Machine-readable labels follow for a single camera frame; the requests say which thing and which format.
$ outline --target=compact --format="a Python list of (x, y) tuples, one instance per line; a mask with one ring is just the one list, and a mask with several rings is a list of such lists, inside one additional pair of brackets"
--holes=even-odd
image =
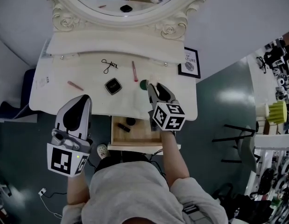
[(112, 78), (109, 82), (107, 82), (105, 87), (111, 95), (114, 95), (122, 88), (121, 84), (115, 78)]

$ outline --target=person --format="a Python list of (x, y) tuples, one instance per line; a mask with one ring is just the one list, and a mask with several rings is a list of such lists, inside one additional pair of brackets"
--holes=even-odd
[(90, 186), (84, 171), (68, 179), (61, 224), (227, 224), (223, 207), (189, 176), (173, 133), (161, 138), (166, 180), (144, 155), (113, 157), (99, 145)]

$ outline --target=gray sweatshirt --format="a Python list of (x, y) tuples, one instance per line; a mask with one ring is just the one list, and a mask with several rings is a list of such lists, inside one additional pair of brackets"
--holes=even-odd
[(193, 178), (166, 180), (144, 161), (96, 172), (87, 203), (63, 209), (61, 224), (121, 224), (133, 217), (156, 224), (227, 224), (225, 210)]

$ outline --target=framed picture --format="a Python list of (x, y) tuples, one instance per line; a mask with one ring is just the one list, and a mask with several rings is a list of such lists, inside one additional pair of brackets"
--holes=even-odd
[(185, 47), (185, 60), (185, 63), (178, 65), (178, 74), (181, 76), (200, 78), (200, 63), (197, 51)]

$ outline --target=gray floor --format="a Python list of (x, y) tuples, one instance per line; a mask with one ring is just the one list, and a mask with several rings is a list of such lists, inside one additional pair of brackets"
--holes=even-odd
[[(226, 124), (255, 128), (255, 105), (250, 71), (238, 62), (197, 85), (198, 118), (186, 122), (177, 134), (181, 153), (190, 174), (213, 193), (221, 184), (231, 182), (235, 191), (244, 192), (249, 170), (241, 164), (221, 163), (222, 158), (237, 159), (232, 141), (212, 143), (216, 137), (238, 135), (239, 131), (222, 128)], [(47, 170), (46, 143), (51, 140), (55, 116), (41, 114), (37, 124), (0, 123), (0, 170), (12, 186), (13, 196), (5, 199), (6, 209), (16, 223), (57, 224), (59, 219), (43, 206), (38, 192), (66, 192), (67, 178)], [(110, 118), (92, 117), (92, 137), (96, 144), (110, 141)], [(99, 157), (90, 158), (98, 165)], [(162, 166), (162, 157), (156, 157)], [(94, 169), (85, 167), (88, 181)], [(44, 198), (48, 208), (61, 213), (66, 197)]]

